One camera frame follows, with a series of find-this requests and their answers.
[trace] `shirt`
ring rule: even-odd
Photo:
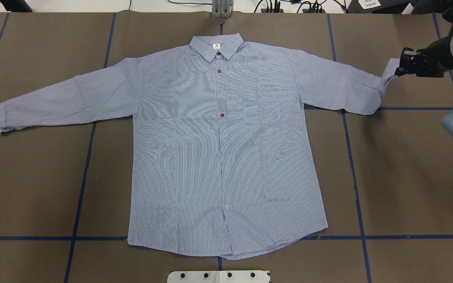
[[[303,104],[372,114],[389,80],[239,34],[0,104],[0,132],[133,116],[128,244],[242,259],[328,224]]]

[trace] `blue shirt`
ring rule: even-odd
[[[241,259],[328,226],[303,104],[372,114],[388,75],[194,37],[0,103],[0,132],[132,115],[128,243]]]

